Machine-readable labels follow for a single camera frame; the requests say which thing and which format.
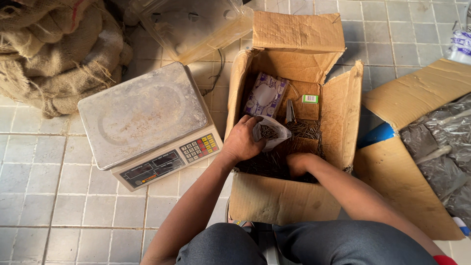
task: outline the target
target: clear plastic container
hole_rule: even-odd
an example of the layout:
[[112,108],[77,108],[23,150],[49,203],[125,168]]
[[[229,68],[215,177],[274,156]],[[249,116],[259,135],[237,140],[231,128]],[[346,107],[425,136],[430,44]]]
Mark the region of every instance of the clear plastic container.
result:
[[131,11],[169,56],[187,65],[252,30],[241,0],[133,0]]

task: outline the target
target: scale weighing platform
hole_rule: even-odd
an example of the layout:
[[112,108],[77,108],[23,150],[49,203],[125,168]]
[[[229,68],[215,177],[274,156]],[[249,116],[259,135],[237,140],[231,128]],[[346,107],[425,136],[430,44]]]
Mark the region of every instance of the scale weighing platform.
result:
[[187,66],[175,62],[79,101],[100,170],[135,191],[220,152]]

